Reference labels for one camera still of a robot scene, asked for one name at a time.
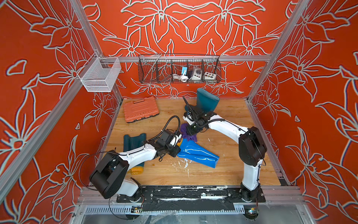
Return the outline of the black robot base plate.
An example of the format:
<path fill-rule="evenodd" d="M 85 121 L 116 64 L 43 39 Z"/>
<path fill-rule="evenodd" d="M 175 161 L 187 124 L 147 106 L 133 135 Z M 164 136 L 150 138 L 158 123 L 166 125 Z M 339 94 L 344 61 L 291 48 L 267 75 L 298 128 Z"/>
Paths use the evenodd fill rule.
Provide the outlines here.
<path fill-rule="evenodd" d="M 224 200 L 233 203 L 246 203 L 244 197 L 248 196 L 251 203 L 266 202 L 263 190 L 254 193 L 242 194 L 240 186 L 167 186 L 167 185 L 145 185 L 136 200 L 137 203 L 152 203 L 157 200 Z"/>

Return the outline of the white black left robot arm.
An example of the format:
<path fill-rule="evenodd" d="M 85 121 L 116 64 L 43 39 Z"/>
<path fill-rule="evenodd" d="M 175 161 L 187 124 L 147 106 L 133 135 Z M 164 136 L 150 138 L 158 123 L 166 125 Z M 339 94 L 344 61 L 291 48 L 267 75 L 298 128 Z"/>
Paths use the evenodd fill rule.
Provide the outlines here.
<path fill-rule="evenodd" d="M 127 171 L 146 161 L 156 158 L 162 160 L 165 155 L 176 157 L 180 152 L 177 143 L 181 137 L 180 131 L 167 129 L 136 149 L 122 153 L 109 151 L 90 175 L 90 183 L 104 199 L 124 195 L 133 201 L 139 200 L 142 186 L 134 178 L 126 178 Z"/>

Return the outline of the blue rubber boot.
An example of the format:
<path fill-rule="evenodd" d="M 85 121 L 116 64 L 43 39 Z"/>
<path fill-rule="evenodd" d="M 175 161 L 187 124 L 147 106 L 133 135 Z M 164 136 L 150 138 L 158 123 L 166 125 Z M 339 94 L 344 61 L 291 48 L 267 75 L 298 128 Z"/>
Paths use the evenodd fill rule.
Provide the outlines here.
<path fill-rule="evenodd" d="M 219 156 L 211 153 L 205 148 L 201 147 L 194 141 L 183 139 L 180 145 L 180 152 L 177 154 L 179 158 L 192 160 L 199 164 L 216 168 L 219 161 Z"/>

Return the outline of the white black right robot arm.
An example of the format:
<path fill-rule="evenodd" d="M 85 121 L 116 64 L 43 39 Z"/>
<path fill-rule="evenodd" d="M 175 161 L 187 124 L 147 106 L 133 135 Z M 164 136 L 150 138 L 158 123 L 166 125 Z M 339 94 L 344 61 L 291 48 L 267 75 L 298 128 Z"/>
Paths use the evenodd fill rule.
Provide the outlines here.
<path fill-rule="evenodd" d="M 190 136 L 194 136 L 206 128 L 215 130 L 238 143 L 239 157 L 244 163 L 241 186 L 248 192 L 258 189 L 260 166 L 267 152 L 258 128 L 239 126 L 212 111 L 204 112 L 191 105 L 186 106 L 183 119 L 189 124 L 186 133 Z"/>

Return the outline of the purple cloth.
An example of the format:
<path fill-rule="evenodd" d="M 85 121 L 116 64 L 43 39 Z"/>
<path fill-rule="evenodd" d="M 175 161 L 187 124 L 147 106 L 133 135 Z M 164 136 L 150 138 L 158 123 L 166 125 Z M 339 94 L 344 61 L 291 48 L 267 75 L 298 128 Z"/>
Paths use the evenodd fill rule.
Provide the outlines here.
<path fill-rule="evenodd" d="M 197 142 L 197 136 L 196 135 L 190 135 L 188 132 L 188 128 L 189 124 L 188 123 L 183 123 L 180 126 L 180 133 L 182 134 L 182 138 L 186 139 L 187 141 L 193 141 L 193 142 Z"/>

